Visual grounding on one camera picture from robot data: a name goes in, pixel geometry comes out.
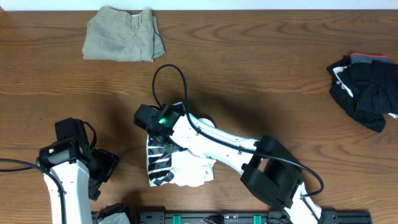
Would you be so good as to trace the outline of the white t-shirt black print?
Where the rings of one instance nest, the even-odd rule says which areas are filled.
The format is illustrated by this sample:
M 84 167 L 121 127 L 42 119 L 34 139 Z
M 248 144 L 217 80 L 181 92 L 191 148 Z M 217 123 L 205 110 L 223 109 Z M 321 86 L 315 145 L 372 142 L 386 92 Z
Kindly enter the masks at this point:
M 169 153 L 167 148 L 148 137 L 146 141 L 146 165 L 149 185 L 164 184 L 199 187 L 214 179 L 214 159 L 198 157 L 189 151 Z

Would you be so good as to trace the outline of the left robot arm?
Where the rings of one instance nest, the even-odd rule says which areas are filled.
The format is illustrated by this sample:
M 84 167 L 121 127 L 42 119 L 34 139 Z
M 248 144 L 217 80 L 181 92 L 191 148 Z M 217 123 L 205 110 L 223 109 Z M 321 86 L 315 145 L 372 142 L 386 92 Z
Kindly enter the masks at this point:
M 91 223 L 90 200 L 100 196 L 119 157 L 96 149 L 96 134 L 89 141 L 85 126 L 75 118 L 55 123 L 57 140 L 39 151 L 37 165 L 45 171 L 53 223 Z

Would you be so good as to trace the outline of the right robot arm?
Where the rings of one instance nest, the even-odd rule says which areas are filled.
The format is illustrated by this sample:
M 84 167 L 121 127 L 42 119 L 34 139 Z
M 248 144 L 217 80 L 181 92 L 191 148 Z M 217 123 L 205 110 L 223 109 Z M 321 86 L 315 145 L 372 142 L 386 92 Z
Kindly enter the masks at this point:
M 288 213 L 292 223 L 320 223 L 322 209 L 307 193 L 303 166 L 279 141 L 235 136 L 197 119 L 182 103 L 162 109 L 140 105 L 134 124 L 147 132 L 147 173 L 151 186 L 196 187 L 213 179 L 213 164 L 220 161 L 241 176 L 257 199 Z

